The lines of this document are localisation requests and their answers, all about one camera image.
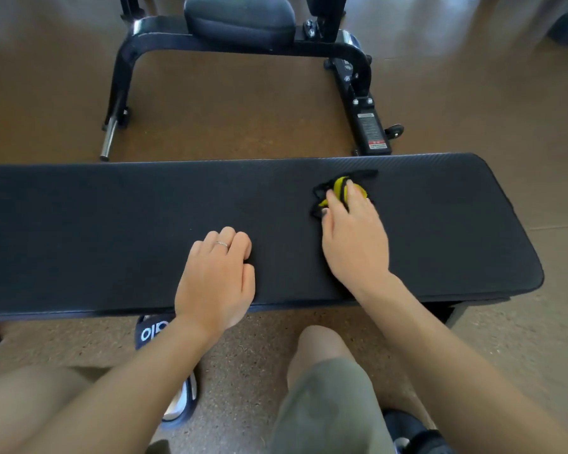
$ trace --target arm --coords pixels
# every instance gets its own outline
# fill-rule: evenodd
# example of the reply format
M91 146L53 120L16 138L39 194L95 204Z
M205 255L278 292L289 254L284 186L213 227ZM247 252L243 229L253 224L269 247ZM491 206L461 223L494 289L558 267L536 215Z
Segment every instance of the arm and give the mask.
M231 244L227 247L216 241ZM19 451L143 453L176 391L254 298L250 239L224 228L189 252L175 296L177 317L128 363L103 376Z
M389 272L374 206L348 183L349 212L328 192L323 249L400 358L421 402L460 453L568 452L568 432L436 319Z

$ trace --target forearm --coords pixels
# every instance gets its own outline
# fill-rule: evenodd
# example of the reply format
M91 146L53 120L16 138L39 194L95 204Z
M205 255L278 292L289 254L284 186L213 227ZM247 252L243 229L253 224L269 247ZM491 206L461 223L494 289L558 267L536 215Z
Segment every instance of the forearm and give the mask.
M461 453L568 452L568 434L458 339L394 278L363 306L399 357L421 402Z
M63 409L20 452L144 452L176 391L217 338L176 318L132 360Z

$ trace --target hand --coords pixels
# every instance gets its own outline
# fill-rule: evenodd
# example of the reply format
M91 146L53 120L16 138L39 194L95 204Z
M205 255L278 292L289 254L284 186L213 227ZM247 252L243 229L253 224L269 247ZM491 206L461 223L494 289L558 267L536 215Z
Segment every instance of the hand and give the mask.
M254 267L244 263L251 248L246 233L230 227L194 242L175 295L177 317L218 336L242 320L254 298Z
M331 271L358 302L383 294L392 278L389 242L374 205L356 185L347 181L347 204L326 192L328 208L322 218L322 249Z

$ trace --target cloth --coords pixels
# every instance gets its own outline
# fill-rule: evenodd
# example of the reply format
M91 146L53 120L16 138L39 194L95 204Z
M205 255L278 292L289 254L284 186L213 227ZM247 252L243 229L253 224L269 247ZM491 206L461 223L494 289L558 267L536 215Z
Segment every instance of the cloth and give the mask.
M335 358L303 374L282 402L271 454L395 454L366 372Z

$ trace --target floor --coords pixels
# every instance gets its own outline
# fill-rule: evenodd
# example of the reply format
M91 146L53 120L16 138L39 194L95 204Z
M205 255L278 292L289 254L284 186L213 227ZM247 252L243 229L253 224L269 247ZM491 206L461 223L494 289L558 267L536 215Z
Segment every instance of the floor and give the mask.
M181 14L182 0L149 0ZM304 0L290 0L298 20ZM568 48L542 40L568 0L348 0L344 28L373 55L396 154L470 151L491 166L545 268L537 292L471 307L454 331L568 428ZM0 0L0 163L98 159L118 0ZM131 124L114 161L347 155L352 136L320 59L155 52L139 61ZM200 364L178 452L261 452L286 392L296 336L341 333L382 405L426 415L356 307L248 315ZM133 354L133 318L0 325L0 373L31 363L113 366Z

